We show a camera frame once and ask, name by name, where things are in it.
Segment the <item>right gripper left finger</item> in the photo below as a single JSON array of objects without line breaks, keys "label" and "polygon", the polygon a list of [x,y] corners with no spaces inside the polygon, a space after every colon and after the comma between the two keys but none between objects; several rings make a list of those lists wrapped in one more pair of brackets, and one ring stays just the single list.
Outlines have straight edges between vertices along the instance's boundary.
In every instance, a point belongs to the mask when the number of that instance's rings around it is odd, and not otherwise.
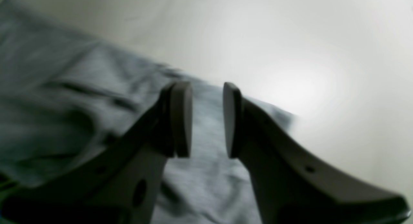
[{"label": "right gripper left finger", "polygon": [[159,99],[114,146],[70,172],[5,199],[16,224],[148,224],[168,158],[187,158],[192,86],[165,86]]}]

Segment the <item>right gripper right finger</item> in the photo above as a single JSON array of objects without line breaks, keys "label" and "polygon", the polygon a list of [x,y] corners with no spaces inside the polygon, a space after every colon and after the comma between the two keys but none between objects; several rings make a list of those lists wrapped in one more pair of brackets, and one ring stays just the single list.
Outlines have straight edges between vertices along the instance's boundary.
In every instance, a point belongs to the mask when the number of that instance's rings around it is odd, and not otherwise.
[{"label": "right gripper right finger", "polygon": [[223,115],[227,154],[249,172],[264,224],[401,224],[411,216],[402,195],[317,158],[229,82]]}]

